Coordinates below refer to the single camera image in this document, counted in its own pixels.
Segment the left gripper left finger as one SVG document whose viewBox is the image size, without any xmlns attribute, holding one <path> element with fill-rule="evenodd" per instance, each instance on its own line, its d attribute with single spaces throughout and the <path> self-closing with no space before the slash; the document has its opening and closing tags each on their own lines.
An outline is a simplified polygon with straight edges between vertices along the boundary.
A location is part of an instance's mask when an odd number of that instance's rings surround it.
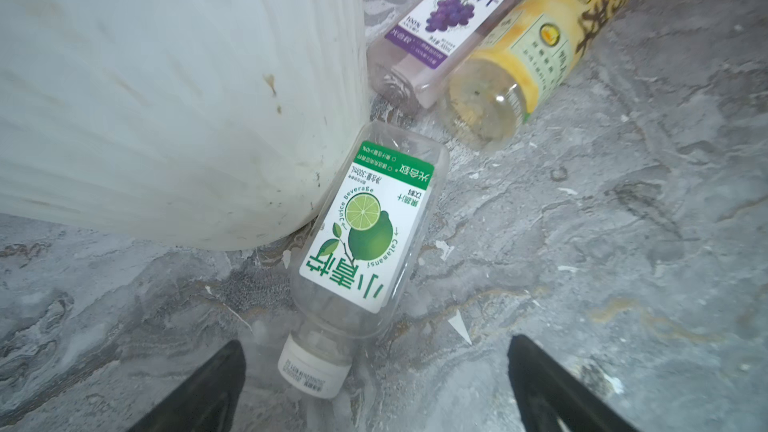
<svg viewBox="0 0 768 432">
<path fill-rule="evenodd" d="M 230 340 L 129 431 L 230 431 L 245 373 L 242 345 Z"/>
</svg>

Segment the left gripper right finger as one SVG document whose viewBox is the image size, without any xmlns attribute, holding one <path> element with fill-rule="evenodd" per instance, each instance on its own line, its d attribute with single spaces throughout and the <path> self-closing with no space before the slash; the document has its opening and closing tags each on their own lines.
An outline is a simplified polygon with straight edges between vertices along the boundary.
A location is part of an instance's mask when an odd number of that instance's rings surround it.
<svg viewBox="0 0 768 432">
<path fill-rule="evenodd" d="M 525 430 L 637 431 L 529 337 L 513 336 L 507 357 Z"/>
</svg>

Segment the green lime label bottle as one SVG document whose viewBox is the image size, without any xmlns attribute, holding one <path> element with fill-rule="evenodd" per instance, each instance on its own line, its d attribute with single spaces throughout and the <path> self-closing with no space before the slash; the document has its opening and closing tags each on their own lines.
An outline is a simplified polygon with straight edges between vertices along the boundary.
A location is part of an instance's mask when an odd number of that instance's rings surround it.
<svg viewBox="0 0 768 432">
<path fill-rule="evenodd" d="M 291 260 L 302 314 L 278 361 L 283 378 L 338 395 L 359 345 L 392 321 L 449 167 L 441 143 L 374 121 L 358 135 L 309 238 Z"/>
</svg>

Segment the yellow label tea bottle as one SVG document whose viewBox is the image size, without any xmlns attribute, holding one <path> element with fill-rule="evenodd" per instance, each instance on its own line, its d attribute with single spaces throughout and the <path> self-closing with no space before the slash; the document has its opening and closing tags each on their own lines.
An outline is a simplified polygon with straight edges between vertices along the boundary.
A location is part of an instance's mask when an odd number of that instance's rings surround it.
<svg viewBox="0 0 768 432">
<path fill-rule="evenodd" d="M 519 2 L 450 75 L 447 129 L 475 149 L 507 144 L 628 2 Z"/>
</svg>

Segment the purple grape juice bottle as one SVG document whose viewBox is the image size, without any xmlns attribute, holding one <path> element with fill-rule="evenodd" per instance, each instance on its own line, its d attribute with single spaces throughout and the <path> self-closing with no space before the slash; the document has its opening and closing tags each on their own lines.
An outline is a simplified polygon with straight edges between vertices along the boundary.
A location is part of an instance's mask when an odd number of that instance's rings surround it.
<svg viewBox="0 0 768 432">
<path fill-rule="evenodd" d="M 367 50 L 373 90 L 404 112 L 429 110 L 449 76 L 518 0 L 421 0 Z"/>
</svg>

